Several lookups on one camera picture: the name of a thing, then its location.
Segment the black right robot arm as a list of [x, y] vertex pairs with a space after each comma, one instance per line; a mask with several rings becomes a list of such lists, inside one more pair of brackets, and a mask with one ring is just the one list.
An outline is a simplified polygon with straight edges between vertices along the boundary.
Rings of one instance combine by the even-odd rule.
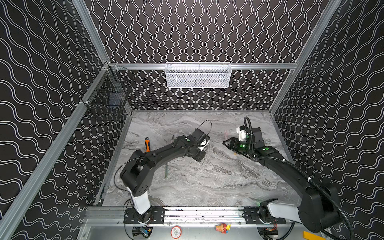
[[309, 231], [318, 233], [344, 220], [337, 190], [330, 184], [319, 184], [286, 160], [278, 150], [262, 143], [248, 144], [237, 138], [223, 141], [229, 150], [260, 163], [280, 176], [301, 197], [299, 205], [270, 199], [260, 204], [262, 221], [287, 219], [303, 224]]

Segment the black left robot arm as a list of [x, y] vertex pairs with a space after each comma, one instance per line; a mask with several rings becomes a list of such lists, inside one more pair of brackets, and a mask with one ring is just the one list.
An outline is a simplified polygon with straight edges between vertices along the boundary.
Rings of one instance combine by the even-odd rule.
[[201, 162], [210, 143], [209, 135], [200, 129], [188, 136], [178, 136], [168, 145], [157, 150], [133, 153], [120, 173], [124, 186], [132, 197], [133, 207], [139, 215], [144, 215], [150, 208], [149, 188], [157, 169], [168, 162], [189, 157]]

